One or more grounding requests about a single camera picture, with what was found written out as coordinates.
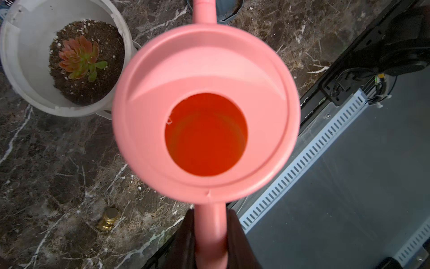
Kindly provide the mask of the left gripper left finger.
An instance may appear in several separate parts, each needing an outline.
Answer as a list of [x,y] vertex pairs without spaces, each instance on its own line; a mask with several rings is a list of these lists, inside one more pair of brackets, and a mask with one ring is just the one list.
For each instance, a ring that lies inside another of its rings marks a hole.
[[194,210],[191,209],[185,214],[162,269],[195,269],[195,245]]

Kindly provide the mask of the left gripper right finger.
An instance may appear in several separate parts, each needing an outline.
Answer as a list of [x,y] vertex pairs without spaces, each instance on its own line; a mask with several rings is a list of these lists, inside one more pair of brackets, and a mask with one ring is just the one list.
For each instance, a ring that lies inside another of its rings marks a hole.
[[228,269],[261,269],[234,210],[227,210]]

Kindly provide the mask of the pink watering can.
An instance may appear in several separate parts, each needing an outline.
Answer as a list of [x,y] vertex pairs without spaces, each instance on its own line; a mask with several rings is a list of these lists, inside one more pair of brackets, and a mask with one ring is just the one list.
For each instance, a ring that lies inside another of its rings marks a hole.
[[226,204],[266,185],[297,141],[290,71],[246,31],[192,23],[151,40],[123,75],[112,109],[120,152],[145,184],[194,205],[197,268],[225,269]]

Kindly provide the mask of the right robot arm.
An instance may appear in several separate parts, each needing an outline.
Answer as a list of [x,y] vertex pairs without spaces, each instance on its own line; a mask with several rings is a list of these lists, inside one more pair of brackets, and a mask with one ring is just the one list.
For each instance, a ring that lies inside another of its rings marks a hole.
[[399,76],[430,65],[430,7],[419,6],[396,16],[383,39],[354,52],[348,59],[351,68]]

